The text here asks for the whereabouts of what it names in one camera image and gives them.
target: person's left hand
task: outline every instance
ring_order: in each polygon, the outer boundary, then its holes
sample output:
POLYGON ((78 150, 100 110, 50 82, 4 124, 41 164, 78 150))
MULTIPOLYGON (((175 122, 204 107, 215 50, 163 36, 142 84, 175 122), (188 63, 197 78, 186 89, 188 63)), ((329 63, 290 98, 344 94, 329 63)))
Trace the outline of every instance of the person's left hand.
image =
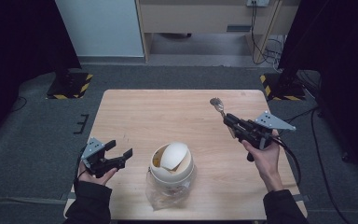
POLYGON ((106 172, 101 178, 96 178, 89 174, 89 172, 86 171, 86 166, 83 163, 83 161, 79 164, 79 181, 86 181, 94 184, 99 184, 105 186, 107 181, 112 178, 112 176, 117 172, 117 168, 113 168, 112 170, 106 172))

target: crumpled plastic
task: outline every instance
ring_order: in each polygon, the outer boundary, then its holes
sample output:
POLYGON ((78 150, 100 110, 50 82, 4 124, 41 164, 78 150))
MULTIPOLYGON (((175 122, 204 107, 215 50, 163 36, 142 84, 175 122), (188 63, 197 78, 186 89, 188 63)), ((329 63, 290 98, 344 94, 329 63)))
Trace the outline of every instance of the crumpled plastic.
POLYGON ((194 166, 193 172, 185 182, 180 186, 168 188, 156 182, 156 178, 148 171, 146 174, 146 197, 153 210, 175 207, 181 204, 194 188, 196 175, 197 167, 194 166))

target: person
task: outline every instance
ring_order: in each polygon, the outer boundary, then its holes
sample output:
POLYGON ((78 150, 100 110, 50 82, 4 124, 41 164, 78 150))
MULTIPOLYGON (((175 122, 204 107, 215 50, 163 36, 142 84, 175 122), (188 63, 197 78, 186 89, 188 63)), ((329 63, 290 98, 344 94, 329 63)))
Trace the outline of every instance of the person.
MULTIPOLYGON (((306 224, 307 219, 298 208, 292 194, 283 188, 278 172, 280 147, 272 142, 263 150, 256 149, 243 140, 243 146, 255 158, 255 166, 268 193, 263 199, 268 224, 306 224)), ((70 223, 110 223, 109 201, 112 190, 105 186, 115 174, 116 168, 107 172, 101 178, 95 178, 81 162, 79 166, 79 182, 76 190, 76 200, 66 212, 64 224, 70 223)))

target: light wood tabletop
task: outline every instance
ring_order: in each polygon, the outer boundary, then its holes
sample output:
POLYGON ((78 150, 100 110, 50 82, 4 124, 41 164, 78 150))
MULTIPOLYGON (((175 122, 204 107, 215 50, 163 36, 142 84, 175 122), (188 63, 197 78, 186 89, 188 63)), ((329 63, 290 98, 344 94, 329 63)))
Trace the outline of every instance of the light wood tabletop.
MULTIPOLYGON (((253 90, 109 90, 103 95, 90 137, 116 139, 107 159, 133 148, 126 168, 107 183, 113 189, 112 219, 130 220, 262 220, 267 190, 247 151, 233 139, 210 99, 218 97, 226 113, 255 119, 268 110, 262 91, 253 90), (197 167, 194 188, 185 202, 153 211, 145 195, 153 153, 170 142, 186 143, 197 167)), ((279 171, 292 194, 298 187, 281 150, 279 171)), ((68 200, 65 211, 73 202, 68 200)), ((297 202, 306 216, 303 202, 297 202)))

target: black curtain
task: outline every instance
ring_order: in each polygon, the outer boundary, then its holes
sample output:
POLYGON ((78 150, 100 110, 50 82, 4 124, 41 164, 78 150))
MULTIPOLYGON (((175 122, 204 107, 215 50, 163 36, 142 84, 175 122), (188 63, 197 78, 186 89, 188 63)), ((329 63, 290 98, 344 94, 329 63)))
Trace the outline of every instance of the black curtain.
POLYGON ((294 57, 300 58, 298 69, 321 74, 318 104, 344 150, 358 161, 358 2, 302 0, 280 67, 292 66, 294 57))
POLYGON ((22 82, 81 68, 55 1, 0 0, 0 123, 22 82))

